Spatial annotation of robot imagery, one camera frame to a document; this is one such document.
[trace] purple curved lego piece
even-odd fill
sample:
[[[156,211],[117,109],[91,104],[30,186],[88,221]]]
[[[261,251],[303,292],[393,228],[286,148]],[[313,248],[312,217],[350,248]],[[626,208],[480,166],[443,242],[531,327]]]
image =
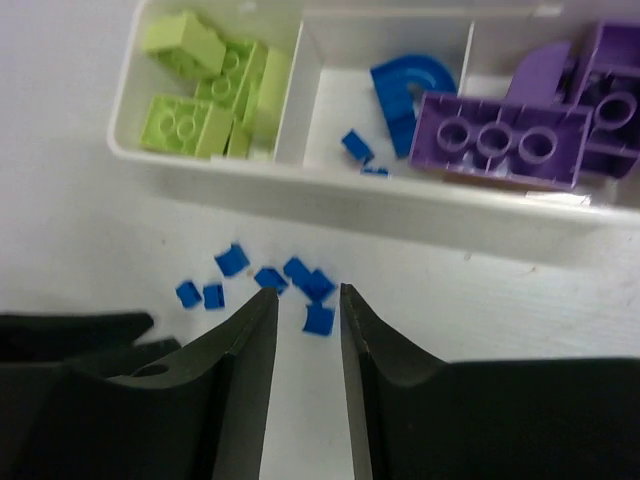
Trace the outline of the purple curved lego piece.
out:
[[[575,185],[592,109],[426,93],[409,163],[558,189]],[[454,125],[454,148],[443,135]]]
[[[505,97],[528,105],[551,105],[565,73],[570,42],[546,45],[520,62]]]
[[[589,36],[567,95],[596,109],[582,168],[622,178],[640,159],[640,24],[600,22]]]

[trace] lego brick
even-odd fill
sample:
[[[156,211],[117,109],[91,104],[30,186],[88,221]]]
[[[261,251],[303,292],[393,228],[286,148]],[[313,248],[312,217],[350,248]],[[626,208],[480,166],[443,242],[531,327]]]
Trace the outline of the lego brick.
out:
[[[389,176],[389,170],[387,170],[384,167],[380,167],[380,168],[365,167],[362,170],[360,170],[360,173],[366,173],[369,175],[380,175],[382,177]]]
[[[176,287],[176,295],[182,302],[182,306],[191,309],[202,301],[202,295],[191,280],[185,280]]]
[[[219,75],[227,50],[216,32],[191,11],[155,21],[146,31],[142,48],[188,79]]]
[[[262,75],[267,49],[254,40],[227,41],[227,52],[220,75],[198,82],[195,98],[212,101],[230,110],[242,121],[252,82]]]
[[[307,321],[302,331],[328,337],[333,330],[334,315],[332,308],[325,308],[317,303],[307,305]]]
[[[410,165],[571,189],[590,122],[588,108],[426,93]]]
[[[382,113],[398,158],[409,155],[416,128],[410,87],[425,92],[455,93],[457,87],[447,68],[428,55],[405,55],[371,69]]]
[[[349,154],[363,165],[366,165],[374,158],[374,154],[369,148],[369,145],[367,145],[353,129],[342,138],[342,144]]]
[[[316,268],[307,277],[306,282],[300,289],[312,302],[322,303],[333,293],[336,286],[326,277],[322,270]]]
[[[256,135],[274,138],[278,134],[291,61],[291,57],[280,50],[270,48],[267,52],[255,113],[251,116],[253,122],[248,128]]]
[[[212,283],[202,289],[205,310],[224,308],[224,289],[221,283]]]
[[[312,302],[322,303],[336,288],[322,270],[316,268],[313,272],[309,271],[298,257],[291,257],[286,263],[284,274]]]
[[[258,110],[258,102],[260,101],[260,85],[261,78],[258,76],[253,79],[249,86],[249,95],[247,97],[247,106],[244,110],[244,118],[242,119],[242,127],[250,132],[256,120]]]
[[[520,62],[505,100],[527,105],[552,105],[571,50],[571,42],[545,45]]]
[[[282,278],[282,275],[273,267],[262,268],[253,278],[262,288],[275,288],[278,291],[278,295],[282,294],[289,286],[287,281]]]
[[[247,158],[250,144],[251,136],[244,130],[241,122],[234,120],[227,144],[227,157]]]
[[[232,243],[229,250],[214,258],[225,277],[233,277],[249,266],[249,259],[238,243]]]
[[[291,278],[291,283],[302,288],[311,276],[311,271],[302,263],[298,257],[291,257],[283,268],[284,274]]]
[[[140,144],[150,150],[201,158],[222,155],[232,122],[230,112],[211,102],[156,95]]]

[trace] blue lego brick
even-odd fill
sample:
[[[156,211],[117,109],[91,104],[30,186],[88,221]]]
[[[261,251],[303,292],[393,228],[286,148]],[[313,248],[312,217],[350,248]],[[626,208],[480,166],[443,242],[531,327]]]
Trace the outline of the blue lego brick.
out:
[[[224,290],[221,283],[212,283],[202,289],[205,310],[224,308]]]
[[[342,138],[342,144],[345,146],[349,154],[358,162],[366,165],[373,160],[373,152],[369,148],[369,145],[364,143],[364,140],[356,133],[355,130],[350,130]]]
[[[389,170],[387,170],[386,168],[371,168],[371,167],[367,167],[367,168],[363,168],[362,170],[360,170],[360,173],[368,173],[370,175],[380,175],[383,177],[388,177],[389,176]]]
[[[229,250],[214,258],[225,277],[233,277],[249,266],[249,259],[237,243],[232,243]]]
[[[326,277],[322,270],[316,268],[300,289],[312,302],[322,303],[336,289],[336,286]]]
[[[286,290],[289,286],[287,281],[282,278],[282,275],[278,273],[275,268],[272,267],[264,267],[258,273],[256,273],[255,277],[256,282],[262,288],[265,287],[274,287],[278,291],[278,295]]]
[[[287,262],[283,270],[284,274],[291,278],[291,283],[298,288],[302,288],[311,275],[311,271],[305,267],[298,257],[291,257],[291,260]]]
[[[202,295],[191,280],[186,280],[176,287],[176,295],[184,308],[190,309],[202,301]]]
[[[302,331],[328,337],[333,330],[334,314],[332,308],[325,308],[317,303],[307,305],[307,321]]]

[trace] white storage box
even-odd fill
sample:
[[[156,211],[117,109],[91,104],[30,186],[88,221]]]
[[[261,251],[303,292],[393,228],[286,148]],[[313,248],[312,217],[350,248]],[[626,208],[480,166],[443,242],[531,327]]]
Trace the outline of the white storage box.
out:
[[[583,175],[572,194],[504,191],[462,185],[442,174],[412,170],[397,160],[369,69],[407,53],[437,57],[459,82],[461,95],[501,98],[531,50],[570,40],[578,51],[593,23],[624,16],[640,22],[640,4],[574,0],[564,5],[304,9],[299,1],[146,0],[134,17],[108,142],[122,158],[182,169],[252,176],[264,182],[299,183],[357,195],[455,203],[572,221],[640,225],[640,168],[625,179]],[[194,9],[226,33],[249,35],[289,52],[293,68],[275,150],[254,145],[247,160],[211,160],[146,152],[139,137],[151,99],[159,93],[191,96],[182,83],[141,49],[159,16]],[[389,178],[359,173],[340,143],[356,129],[376,154],[374,166]]]

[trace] lime green lego brick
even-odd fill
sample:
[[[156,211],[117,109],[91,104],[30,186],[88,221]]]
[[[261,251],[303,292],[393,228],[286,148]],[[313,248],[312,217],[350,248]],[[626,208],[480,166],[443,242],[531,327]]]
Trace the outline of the lime green lego brick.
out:
[[[140,144],[149,150],[210,157],[224,151],[232,122],[231,112],[211,102],[157,95],[149,107]]]
[[[227,50],[215,30],[205,27],[191,11],[154,22],[146,32],[142,48],[188,79],[219,75]]]
[[[244,110],[244,117],[242,119],[242,128],[247,132],[253,130],[253,124],[255,123],[256,110],[258,108],[258,100],[260,99],[260,84],[262,83],[262,77],[256,78],[251,82],[249,88],[249,96],[247,98],[247,106]]]
[[[242,128],[238,120],[233,122],[231,136],[227,145],[227,156],[233,158],[247,158],[251,136]]]
[[[256,135],[275,137],[278,134],[291,63],[292,59],[287,54],[269,49],[253,118],[252,131]]]
[[[239,120],[244,117],[251,82],[262,74],[267,49],[260,42],[233,39],[227,41],[222,73],[198,83],[196,98],[210,100],[229,108]]]
[[[203,158],[224,154],[233,125],[233,114],[230,110],[218,107],[212,102],[206,103],[210,105],[209,115],[196,148],[196,157]]]

